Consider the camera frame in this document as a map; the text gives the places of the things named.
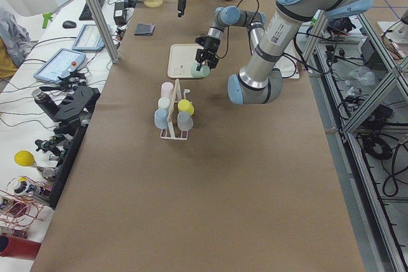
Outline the cream rabbit tray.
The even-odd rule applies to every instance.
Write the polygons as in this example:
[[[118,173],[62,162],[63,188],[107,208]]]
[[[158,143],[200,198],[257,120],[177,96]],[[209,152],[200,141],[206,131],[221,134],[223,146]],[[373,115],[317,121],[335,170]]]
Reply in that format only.
[[[191,66],[196,64],[197,49],[202,49],[202,47],[196,43],[173,44],[170,47],[167,75],[173,79],[193,78],[190,70]]]

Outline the green plastic cup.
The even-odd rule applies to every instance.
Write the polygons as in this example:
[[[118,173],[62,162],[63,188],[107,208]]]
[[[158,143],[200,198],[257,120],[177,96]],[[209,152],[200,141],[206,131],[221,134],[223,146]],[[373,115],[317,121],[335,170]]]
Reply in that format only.
[[[193,64],[190,72],[193,78],[205,78],[210,74],[210,68],[206,65]]]

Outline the blue plastic cup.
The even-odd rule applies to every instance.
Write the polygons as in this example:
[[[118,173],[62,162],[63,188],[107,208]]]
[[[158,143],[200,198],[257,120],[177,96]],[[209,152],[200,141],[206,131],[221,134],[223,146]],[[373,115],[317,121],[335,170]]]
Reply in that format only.
[[[168,127],[168,111],[166,109],[157,109],[154,113],[154,123],[158,129]]]

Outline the pink plastic cup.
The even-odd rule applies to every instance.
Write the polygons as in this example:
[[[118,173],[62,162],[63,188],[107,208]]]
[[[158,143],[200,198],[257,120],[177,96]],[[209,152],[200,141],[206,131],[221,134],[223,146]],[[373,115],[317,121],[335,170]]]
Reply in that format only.
[[[171,99],[173,96],[174,84],[172,82],[164,82],[161,85],[161,97]]]

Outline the teach pendant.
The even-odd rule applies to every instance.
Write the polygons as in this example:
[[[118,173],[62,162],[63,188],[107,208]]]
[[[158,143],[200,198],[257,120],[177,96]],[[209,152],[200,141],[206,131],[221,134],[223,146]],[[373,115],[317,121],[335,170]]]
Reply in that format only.
[[[83,52],[61,48],[35,74],[34,79],[43,82],[58,83],[62,78],[76,71],[84,62],[86,54]]]
[[[105,46],[97,25],[84,24],[71,49],[79,52],[97,52]]]

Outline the yellow plastic cup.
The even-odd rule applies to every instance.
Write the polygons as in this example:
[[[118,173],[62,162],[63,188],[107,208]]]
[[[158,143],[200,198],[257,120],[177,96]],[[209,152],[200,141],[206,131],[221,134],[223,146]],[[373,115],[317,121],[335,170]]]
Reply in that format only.
[[[187,99],[182,99],[177,103],[177,108],[179,112],[186,111],[190,116],[194,115],[193,103]]]

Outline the grey plastic cup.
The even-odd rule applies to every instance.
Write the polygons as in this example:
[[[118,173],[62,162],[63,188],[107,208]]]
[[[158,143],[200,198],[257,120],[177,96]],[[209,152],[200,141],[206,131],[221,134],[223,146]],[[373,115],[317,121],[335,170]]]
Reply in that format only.
[[[187,111],[178,113],[177,126],[181,131],[190,131],[193,128],[193,119]]]

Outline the lower teach pendant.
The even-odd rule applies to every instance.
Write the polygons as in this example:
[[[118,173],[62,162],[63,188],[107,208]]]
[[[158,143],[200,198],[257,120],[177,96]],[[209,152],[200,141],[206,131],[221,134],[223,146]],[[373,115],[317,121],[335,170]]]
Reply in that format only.
[[[34,79],[43,82],[58,83],[62,78],[76,71],[84,62],[86,54],[83,52],[61,48],[35,74]]]

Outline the grey folded cloth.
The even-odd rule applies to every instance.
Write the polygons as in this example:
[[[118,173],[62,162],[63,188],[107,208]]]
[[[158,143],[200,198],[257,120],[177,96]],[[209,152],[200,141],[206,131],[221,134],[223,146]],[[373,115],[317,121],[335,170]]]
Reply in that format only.
[[[151,36],[154,33],[155,24],[137,23],[134,31],[135,36]]]

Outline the yellow ball toy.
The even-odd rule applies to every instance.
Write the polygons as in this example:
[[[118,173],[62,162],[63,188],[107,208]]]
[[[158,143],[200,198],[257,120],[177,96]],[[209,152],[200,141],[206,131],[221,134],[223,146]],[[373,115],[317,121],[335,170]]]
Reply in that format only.
[[[18,151],[14,155],[14,161],[23,167],[31,167],[35,163],[34,155],[27,150]]]

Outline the cream plastic cup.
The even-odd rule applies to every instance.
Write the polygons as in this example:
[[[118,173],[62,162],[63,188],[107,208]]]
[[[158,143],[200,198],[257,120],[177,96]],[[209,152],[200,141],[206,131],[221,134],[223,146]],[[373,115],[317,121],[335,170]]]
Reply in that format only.
[[[168,97],[161,97],[158,100],[157,105],[160,110],[169,111],[171,106],[171,99],[169,99]]]

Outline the aluminium frame post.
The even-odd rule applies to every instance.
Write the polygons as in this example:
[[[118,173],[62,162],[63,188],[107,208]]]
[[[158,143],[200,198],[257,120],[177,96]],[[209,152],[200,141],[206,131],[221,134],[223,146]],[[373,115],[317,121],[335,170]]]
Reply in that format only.
[[[90,8],[94,21],[99,29],[99,33],[105,43],[105,48],[109,54],[112,63],[113,64],[118,63],[119,53],[113,43],[110,31],[108,30],[108,25],[106,23],[98,0],[86,0],[86,3]]]

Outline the upper teach pendant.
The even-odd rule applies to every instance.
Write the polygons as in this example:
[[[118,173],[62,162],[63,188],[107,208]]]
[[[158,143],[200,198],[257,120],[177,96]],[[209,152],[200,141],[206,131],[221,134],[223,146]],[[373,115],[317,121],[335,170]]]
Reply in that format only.
[[[97,52],[105,46],[97,25],[84,24],[71,49],[79,52]]]

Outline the black computer mouse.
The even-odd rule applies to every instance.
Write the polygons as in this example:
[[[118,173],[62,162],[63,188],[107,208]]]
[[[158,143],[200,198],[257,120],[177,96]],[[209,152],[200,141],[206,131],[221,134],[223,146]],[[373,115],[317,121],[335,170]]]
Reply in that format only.
[[[77,27],[77,23],[72,20],[66,20],[62,23],[63,29],[74,29]]]

